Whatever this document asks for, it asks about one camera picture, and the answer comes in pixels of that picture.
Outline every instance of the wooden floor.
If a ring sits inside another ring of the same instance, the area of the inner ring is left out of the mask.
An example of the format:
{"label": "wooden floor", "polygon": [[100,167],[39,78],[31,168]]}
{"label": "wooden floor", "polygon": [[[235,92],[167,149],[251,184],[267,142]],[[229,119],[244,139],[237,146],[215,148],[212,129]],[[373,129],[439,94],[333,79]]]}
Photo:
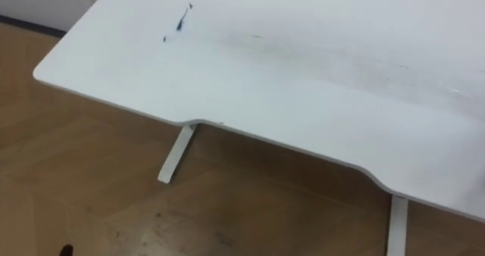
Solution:
{"label": "wooden floor", "polygon": [[[201,126],[178,129],[37,84],[57,39],[0,24],[0,255],[382,256],[390,197],[364,174]],[[408,254],[485,256],[485,226],[411,203]]]}

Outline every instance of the baseboard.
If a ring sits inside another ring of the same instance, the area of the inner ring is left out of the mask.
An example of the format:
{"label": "baseboard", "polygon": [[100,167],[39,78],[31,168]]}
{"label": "baseboard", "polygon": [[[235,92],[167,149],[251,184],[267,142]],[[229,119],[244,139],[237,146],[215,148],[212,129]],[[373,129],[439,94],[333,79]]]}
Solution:
{"label": "baseboard", "polygon": [[34,24],[34,23],[31,23],[31,22],[18,20],[18,19],[11,18],[11,17],[5,17],[5,16],[2,16],[2,15],[0,15],[0,23],[5,23],[5,24],[8,24],[8,25],[19,27],[19,28],[24,29],[24,30],[33,31],[33,32],[36,32],[36,33],[42,33],[42,34],[45,34],[45,35],[48,35],[48,36],[54,36],[54,37],[57,37],[57,38],[62,38],[67,33],[63,30],[57,30],[57,29],[53,29],[53,28],[50,28],[50,27]]}

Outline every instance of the desk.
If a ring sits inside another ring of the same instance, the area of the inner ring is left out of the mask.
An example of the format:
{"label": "desk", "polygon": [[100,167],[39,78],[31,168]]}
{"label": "desk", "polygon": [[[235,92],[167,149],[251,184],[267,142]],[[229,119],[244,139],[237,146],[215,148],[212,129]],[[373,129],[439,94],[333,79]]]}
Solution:
{"label": "desk", "polygon": [[43,83],[365,172],[485,221],[485,0],[98,0],[34,71]]}

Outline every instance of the desk leg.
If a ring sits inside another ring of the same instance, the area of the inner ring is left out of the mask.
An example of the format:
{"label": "desk leg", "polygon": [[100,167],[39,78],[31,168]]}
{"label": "desk leg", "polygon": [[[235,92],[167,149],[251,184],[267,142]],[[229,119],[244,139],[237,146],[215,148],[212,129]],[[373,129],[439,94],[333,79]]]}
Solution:
{"label": "desk leg", "polygon": [[407,227],[408,199],[393,195],[387,233],[387,256],[405,256]]}
{"label": "desk leg", "polygon": [[196,127],[196,124],[182,127],[182,131],[180,131],[174,146],[170,150],[170,153],[168,153],[167,159],[158,174],[159,181],[162,181],[163,183],[169,183],[171,181],[172,175],[174,175],[175,169],[177,169],[177,165],[187,149],[187,145],[189,144]]}

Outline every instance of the white wall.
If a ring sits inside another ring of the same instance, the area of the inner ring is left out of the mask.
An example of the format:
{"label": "white wall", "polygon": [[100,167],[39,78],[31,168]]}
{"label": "white wall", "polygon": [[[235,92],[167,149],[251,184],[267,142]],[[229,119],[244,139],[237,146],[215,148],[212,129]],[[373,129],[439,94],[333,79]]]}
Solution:
{"label": "white wall", "polygon": [[69,30],[95,0],[0,0],[0,15]]}

